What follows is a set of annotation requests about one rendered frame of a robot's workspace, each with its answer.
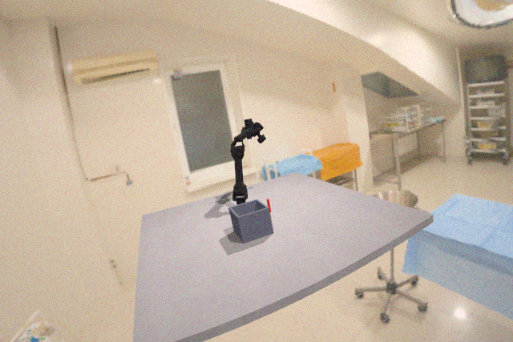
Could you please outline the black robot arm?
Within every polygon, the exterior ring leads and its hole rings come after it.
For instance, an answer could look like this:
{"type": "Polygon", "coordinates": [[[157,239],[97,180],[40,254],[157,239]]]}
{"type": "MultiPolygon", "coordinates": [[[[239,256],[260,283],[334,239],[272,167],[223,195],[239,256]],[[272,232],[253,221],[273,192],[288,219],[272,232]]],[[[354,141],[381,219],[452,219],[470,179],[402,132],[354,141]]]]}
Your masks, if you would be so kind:
{"type": "MultiPolygon", "coordinates": [[[[236,205],[245,203],[245,200],[248,198],[247,187],[243,182],[242,159],[244,157],[245,147],[245,145],[243,144],[243,140],[245,138],[251,139],[252,136],[255,135],[255,131],[252,128],[252,119],[245,119],[244,124],[245,127],[242,127],[241,133],[238,136],[234,137],[234,141],[231,144],[230,150],[235,163],[236,183],[233,187],[232,201],[236,201],[236,205]],[[242,146],[235,146],[238,142],[242,142],[242,146]]],[[[263,129],[263,126],[259,122],[255,122],[254,125],[254,129],[259,134],[260,131],[263,129]]]]}

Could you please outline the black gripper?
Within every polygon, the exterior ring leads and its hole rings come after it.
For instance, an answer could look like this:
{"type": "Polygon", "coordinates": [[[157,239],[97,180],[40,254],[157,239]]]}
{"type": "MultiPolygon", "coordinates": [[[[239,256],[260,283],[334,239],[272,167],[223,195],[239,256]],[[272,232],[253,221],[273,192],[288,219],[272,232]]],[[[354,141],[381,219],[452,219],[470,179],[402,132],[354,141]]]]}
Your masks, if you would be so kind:
{"type": "Polygon", "coordinates": [[[254,126],[255,126],[255,125],[254,125],[254,122],[252,122],[252,128],[253,128],[253,130],[255,131],[255,135],[254,135],[254,137],[255,137],[255,136],[258,136],[258,137],[259,137],[259,139],[258,139],[257,141],[258,141],[259,143],[263,143],[263,142],[266,140],[265,136],[264,136],[264,135],[261,135],[260,133],[258,134],[258,133],[257,133],[257,131],[254,129],[254,126]]]}

